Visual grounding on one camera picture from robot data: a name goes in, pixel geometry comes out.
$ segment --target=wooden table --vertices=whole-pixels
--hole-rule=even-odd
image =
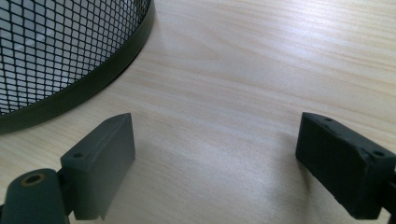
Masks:
[[[109,87],[0,136],[0,202],[25,172],[130,112],[136,161],[105,221],[360,222],[294,156],[303,111],[396,152],[394,1],[157,0],[148,43]]]

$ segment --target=black mesh screen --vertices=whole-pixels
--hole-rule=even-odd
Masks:
[[[0,1],[0,116],[88,75],[134,33],[150,0]]]

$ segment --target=black metal rim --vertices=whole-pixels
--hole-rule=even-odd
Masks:
[[[154,22],[154,2],[134,34],[87,76],[51,96],[0,117],[0,133],[12,133],[53,119],[82,104],[118,77],[143,48]]]

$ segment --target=black wire mesh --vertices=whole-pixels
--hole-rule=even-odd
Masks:
[[[119,49],[150,0],[0,0],[0,116],[87,76]]]

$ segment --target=screw hole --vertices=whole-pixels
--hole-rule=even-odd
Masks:
[[[78,152],[78,153],[76,153],[76,154],[73,155],[74,158],[81,158],[81,157],[83,157],[83,156],[84,156],[84,155],[83,155],[82,153],[80,153],[80,152]]]
[[[374,154],[376,156],[380,156],[380,157],[385,156],[385,154],[383,152],[380,152],[380,151],[374,151]]]
[[[26,177],[22,180],[21,184],[22,184],[24,187],[29,187],[29,186],[32,186],[32,185],[35,185],[35,184],[40,183],[41,181],[44,180],[44,178],[45,178],[45,175],[44,175],[44,174],[33,174],[33,175],[29,175],[29,176],[26,176]]]

